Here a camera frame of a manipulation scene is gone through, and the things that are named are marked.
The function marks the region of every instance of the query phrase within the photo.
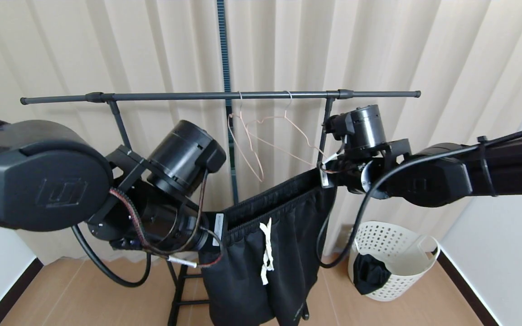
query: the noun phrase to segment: curtain fold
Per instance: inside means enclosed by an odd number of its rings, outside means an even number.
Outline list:
[[[513,132],[522,120],[522,1],[226,1],[234,91],[422,91],[422,97],[335,101],[332,114],[378,104],[388,140],[414,153],[439,143],[474,143]],[[246,118],[282,115],[288,100],[233,102]],[[325,101],[294,100],[290,117],[318,146]],[[244,128],[236,142],[254,163]],[[317,153],[283,120],[249,130],[315,165]],[[339,144],[328,138],[326,154]],[[253,139],[265,179],[236,157],[240,200],[310,168]],[[325,254],[344,243],[362,196],[339,189]],[[441,239],[466,206],[420,208],[390,198],[370,202],[375,219]]]
[[[106,155],[122,143],[107,105],[19,103],[23,96],[91,91],[223,91],[215,2],[0,1],[0,119],[64,124]],[[228,154],[224,101],[121,101],[119,106],[132,147],[144,157],[182,119],[207,130]],[[205,206],[230,205],[227,163],[211,175]],[[85,225],[82,229],[100,257],[121,256],[91,237]],[[46,264],[84,256],[70,230],[19,234]]]

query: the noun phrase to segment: dark brown baseboard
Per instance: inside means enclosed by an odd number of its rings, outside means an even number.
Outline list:
[[[466,283],[466,281],[464,280],[462,275],[460,275],[458,270],[454,267],[450,259],[445,254],[440,254],[438,257],[438,262],[444,269],[444,272],[448,274],[448,277],[450,277],[454,285],[458,287],[458,291],[462,293],[462,296],[466,299],[466,302],[469,303],[470,307],[474,310],[474,313],[481,320],[483,325],[499,326],[495,318],[493,318],[491,313],[489,313],[487,308],[479,300],[479,298],[470,288],[468,283]]]
[[[35,258],[31,264],[25,269],[23,274],[17,279],[15,284],[9,289],[7,294],[0,301],[0,323],[3,321],[5,316],[12,309],[13,305],[19,300],[19,297],[23,294],[23,291],[27,289],[27,286],[35,276],[39,273],[44,264]]]

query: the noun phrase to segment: laundry basket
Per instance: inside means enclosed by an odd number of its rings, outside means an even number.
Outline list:
[[[423,243],[433,242],[437,247],[433,255],[426,254]],[[358,253],[371,254],[384,262],[391,276],[383,287],[367,294],[377,301],[392,301],[408,290],[436,262],[440,254],[439,242],[428,235],[418,235],[404,227],[367,221],[358,228],[358,233],[350,252],[348,273],[354,277],[354,261]]]

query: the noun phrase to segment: black cloth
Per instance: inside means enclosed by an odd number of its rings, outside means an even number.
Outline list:
[[[321,188],[319,171],[313,169],[223,212],[228,219],[224,256],[203,269],[213,324],[258,326],[276,317],[281,326],[298,325],[317,281],[315,242],[335,194],[336,188]],[[259,223],[267,225],[269,217],[275,270],[267,272],[269,283],[263,285],[265,235]],[[319,249],[323,250],[323,240]],[[214,258],[199,253],[201,262]]]
[[[354,286],[361,295],[380,289],[390,278],[386,264],[371,256],[358,254],[354,260]]]

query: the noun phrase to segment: brown tile floor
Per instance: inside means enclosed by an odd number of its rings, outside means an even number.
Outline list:
[[[143,263],[108,263],[122,277],[138,279]],[[347,277],[348,264],[321,269],[307,304],[311,318],[300,326],[426,326],[481,323],[440,265],[392,302],[362,297]],[[139,288],[125,288],[89,260],[62,259],[46,266],[2,322],[3,326],[165,326],[174,288],[164,262]],[[187,280],[183,299],[206,299],[200,279]],[[211,325],[208,306],[180,309],[178,326]],[[272,320],[266,325],[276,326]]]

